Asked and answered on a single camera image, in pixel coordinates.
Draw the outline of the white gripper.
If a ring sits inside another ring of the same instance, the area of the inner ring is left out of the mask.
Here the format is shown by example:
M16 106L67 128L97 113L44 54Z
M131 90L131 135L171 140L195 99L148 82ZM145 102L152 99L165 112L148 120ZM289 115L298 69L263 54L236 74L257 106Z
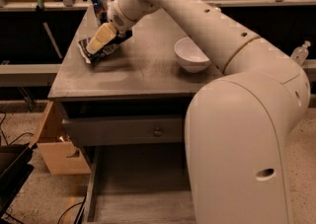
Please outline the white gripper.
M117 31L126 32L137 24L144 16L154 13L158 7L147 0L115 0L111 3L107 18L95 35L88 42L86 49L95 54L113 40Z

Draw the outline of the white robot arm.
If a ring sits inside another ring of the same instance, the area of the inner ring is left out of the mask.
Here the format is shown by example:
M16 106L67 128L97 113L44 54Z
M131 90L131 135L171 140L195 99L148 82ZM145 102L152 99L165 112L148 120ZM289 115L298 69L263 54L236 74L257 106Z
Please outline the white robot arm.
M200 0L116 0L88 52L159 8L221 73L195 94L185 122L197 224L293 224L284 143L308 108L304 70Z

